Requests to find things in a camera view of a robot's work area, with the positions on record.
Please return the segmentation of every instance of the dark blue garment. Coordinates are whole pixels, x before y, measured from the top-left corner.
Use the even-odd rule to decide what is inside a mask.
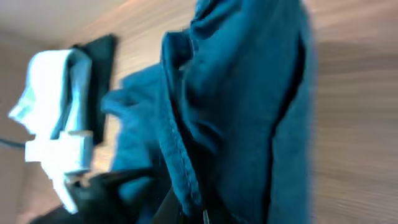
[[[105,97],[122,122],[113,169],[167,169],[187,215],[215,190],[242,223],[309,222],[311,44],[300,1],[199,1],[160,63]]]

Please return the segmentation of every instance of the wood grain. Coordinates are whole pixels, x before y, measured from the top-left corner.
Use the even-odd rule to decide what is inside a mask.
[[[398,2],[308,0],[319,54],[313,221],[398,223]],[[60,44],[120,37],[112,88],[158,62],[167,30],[187,26],[194,1],[130,0]],[[109,167],[119,129],[107,122],[96,170]]]

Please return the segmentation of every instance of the dark fabric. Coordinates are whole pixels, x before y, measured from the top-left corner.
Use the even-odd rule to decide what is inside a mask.
[[[93,131],[94,145],[103,142],[105,113],[101,111],[101,100],[109,91],[117,39],[106,35],[85,45],[74,45],[92,60],[91,80],[88,89],[87,126]]]
[[[215,190],[240,223],[308,223],[313,59],[300,1],[198,1],[160,63],[104,98],[122,123],[113,169],[167,169],[190,216]]]

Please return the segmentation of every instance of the white cloth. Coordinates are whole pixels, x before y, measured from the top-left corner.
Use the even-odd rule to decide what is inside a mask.
[[[93,151],[92,133],[82,132],[90,77],[91,60],[83,52],[40,52],[29,62],[26,88],[9,113],[35,134],[25,145],[25,161],[41,162],[71,213],[77,208],[65,188],[67,174],[88,171]]]

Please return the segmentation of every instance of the wooden surface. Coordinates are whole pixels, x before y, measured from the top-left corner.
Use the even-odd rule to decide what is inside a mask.
[[[313,221],[398,223],[398,2],[309,0],[319,51],[314,117]],[[131,0],[61,47],[120,37],[114,80],[158,62],[162,36],[187,26],[192,0]],[[109,117],[96,170],[106,170],[119,129]]]

